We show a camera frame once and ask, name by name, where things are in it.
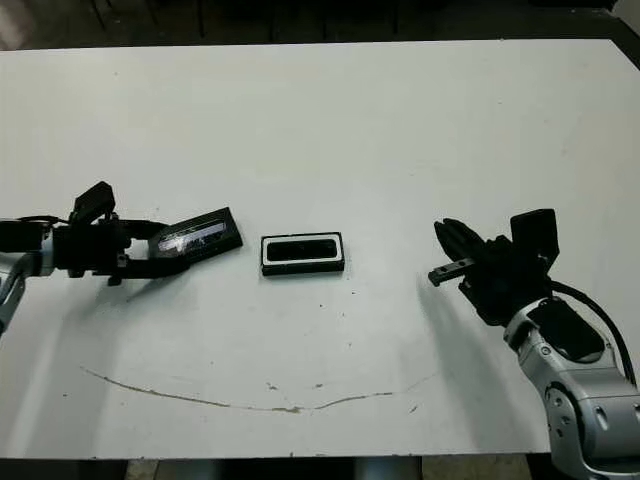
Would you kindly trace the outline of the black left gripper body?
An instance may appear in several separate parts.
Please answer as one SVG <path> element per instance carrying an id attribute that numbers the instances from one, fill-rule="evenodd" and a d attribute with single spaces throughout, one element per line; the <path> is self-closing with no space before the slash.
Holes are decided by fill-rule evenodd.
<path id="1" fill-rule="evenodd" d="M 53 267 L 66 270 L 70 278 L 82 278 L 86 272 L 107 276 L 109 286 L 122 283 L 127 267 L 125 250 L 131 246 L 132 233 L 127 220 L 116 215 L 97 223 L 74 223 L 52 218 Z"/>

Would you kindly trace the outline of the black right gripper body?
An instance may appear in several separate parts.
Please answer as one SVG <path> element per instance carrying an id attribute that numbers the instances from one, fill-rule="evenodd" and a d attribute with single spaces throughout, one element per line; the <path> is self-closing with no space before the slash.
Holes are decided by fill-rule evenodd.
<path id="1" fill-rule="evenodd" d="M 521 248 L 503 235 L 485 240 L 471 258 L 452 261 L 429 272 L 438 287 L 460 278 L 459 290 L 489 326 L 505 327 L 514 315 L 551 295 L 548 270 L 554 259 Z"/>

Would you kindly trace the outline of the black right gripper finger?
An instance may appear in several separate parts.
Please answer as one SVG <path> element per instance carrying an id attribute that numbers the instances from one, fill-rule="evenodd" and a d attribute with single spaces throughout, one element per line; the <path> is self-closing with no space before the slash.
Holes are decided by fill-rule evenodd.
<path id="1" fill-rule="evenodd" d="M 460 220 L 445 218 L 443 228 L 443 250 L 449 258 L 471 258 L 486 245 L 479 234 Z"/>
<path id="2" fill-rule="evenodd" d="M 458 261 L 470 256 L 470 251 L 478 244 L 478 234 L 462 221 L 443 219 L 434 223 L 436 238 L 444 253 Z"/>

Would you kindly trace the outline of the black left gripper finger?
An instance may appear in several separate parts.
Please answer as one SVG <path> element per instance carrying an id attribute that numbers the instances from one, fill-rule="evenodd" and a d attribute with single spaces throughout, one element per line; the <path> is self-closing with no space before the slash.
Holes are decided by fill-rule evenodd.
<path id="1" fill-rule="evenodd" d="M 123 279 L 159 279 L 178 275 L 190 268 L 184 257 L 129 259 L 122 268 Z"/>
<path id="2" fill-rule="evenodd" d="M 151 220 L 124 220 L 123 228 L 131 238 L 153 238 L 168 224 Z"/>

